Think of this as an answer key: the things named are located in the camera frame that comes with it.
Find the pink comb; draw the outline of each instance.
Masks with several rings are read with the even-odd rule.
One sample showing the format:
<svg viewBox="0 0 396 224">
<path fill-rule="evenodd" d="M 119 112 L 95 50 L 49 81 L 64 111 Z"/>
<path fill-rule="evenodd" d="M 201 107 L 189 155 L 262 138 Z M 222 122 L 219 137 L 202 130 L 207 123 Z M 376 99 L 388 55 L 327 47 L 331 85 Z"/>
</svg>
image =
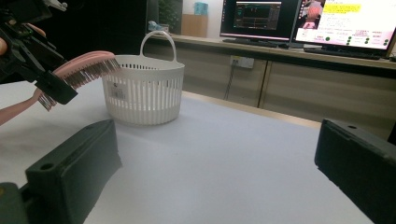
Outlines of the pink comb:
<svg viewBox="0 0 396 224">
<path fill-rule="evenodd" d="M 53 74 L 64 80 L 73 89 L 77 89 L 119 69 L 120 65 L 117 63 L 113 53 L 108 51 L 92 51 L 63 64 L 53 71 Z M 48 111 L 57 104 L 46 93 L 40 89 L 36 89 L 30 99 L 1 109 L 0 125 L 18 116 L 36 101 L 40 102 Z"/>
</svg>

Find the wall socket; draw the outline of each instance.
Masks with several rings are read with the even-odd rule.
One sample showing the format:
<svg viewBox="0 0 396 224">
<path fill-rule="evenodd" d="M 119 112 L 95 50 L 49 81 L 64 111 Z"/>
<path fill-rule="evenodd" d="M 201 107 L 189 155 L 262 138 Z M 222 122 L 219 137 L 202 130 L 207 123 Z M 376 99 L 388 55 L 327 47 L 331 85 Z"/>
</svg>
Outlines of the wall socket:
<svg viewBox="0 0 396 224">
<path fill-rule="evenodd" d="M 245 67 L 245 68 L 253 68 L 254 59 L 234 56 L 231 55 L 230 65 L 233 65 L 233 61 L 236 61 L 235 66 Z"/>
</svg>

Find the white basket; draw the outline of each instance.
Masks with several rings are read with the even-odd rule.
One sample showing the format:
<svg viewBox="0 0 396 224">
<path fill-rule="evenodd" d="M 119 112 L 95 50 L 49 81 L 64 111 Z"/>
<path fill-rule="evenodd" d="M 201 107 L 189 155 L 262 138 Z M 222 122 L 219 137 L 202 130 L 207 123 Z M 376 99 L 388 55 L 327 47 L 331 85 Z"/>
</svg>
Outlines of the white basket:
<svg viewBox="0 0 396 224">
<path fill-rule="evenodd" d="M 171 42 L 172 62 L 143 55 L 147 39 L 165 35 Z M 175 43 L 164 31 L 145 36 L 140 55 L 116 55 L 121 66 L 117 73 L 102 78 L 108 113 L 126 124 L 154 125 L 175 119 L 180 110 L 184 64 L 177 62 Z"/>
</svg>

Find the keyboard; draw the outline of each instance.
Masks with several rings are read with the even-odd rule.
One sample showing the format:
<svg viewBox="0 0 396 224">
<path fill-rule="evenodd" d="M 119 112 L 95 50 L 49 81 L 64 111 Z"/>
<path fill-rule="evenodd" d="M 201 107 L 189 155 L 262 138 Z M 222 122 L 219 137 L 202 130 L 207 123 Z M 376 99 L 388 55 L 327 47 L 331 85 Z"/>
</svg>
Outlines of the keyboard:
<svg viewBox="0 0 396 224">
<path fill-rule="evenodd" d="M 380 56 L 373 55 L 373 54 L 366 54 L 366 53 L 360 53 L 360 52 L 326 50 L 326 49 L 309 48 L 309 49 L 304 49 L 304 52 L 316 53 L 316 54 L 326 54 L 326 55 L 348 57 L 348 58 L 367 59 L 367 60 L 379 60 L 381 58 Z"/>
<path fill-rule="evenodd" d="M 266 48 L 276 48 L 277 44 L 270 42 L 262 42 L 262 41 L 250 41 L 247 39 L 223 39 L 224 43 L 232 43 L 232 44 L 243 44 L 243 45 L 252 45 L 258 47 L 266 47 Z"/>
</svg>

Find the computer monitor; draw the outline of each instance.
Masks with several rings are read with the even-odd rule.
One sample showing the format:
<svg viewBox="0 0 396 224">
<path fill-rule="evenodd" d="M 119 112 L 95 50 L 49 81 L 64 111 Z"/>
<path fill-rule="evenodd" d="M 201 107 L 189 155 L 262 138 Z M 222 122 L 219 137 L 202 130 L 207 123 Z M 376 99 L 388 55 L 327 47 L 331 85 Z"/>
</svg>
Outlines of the computer monitor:
<svg viewBox="0 0 396 224">
<path fill-rule="evenodd" d="M 385 55 L 395 13 L 395 0 L 302 0 L 292 42 Z"/>
<path fill-rule="evenodd" d="M 299 0 L 223 0 L 220 36 L 289 42 Z"/>
</svg>

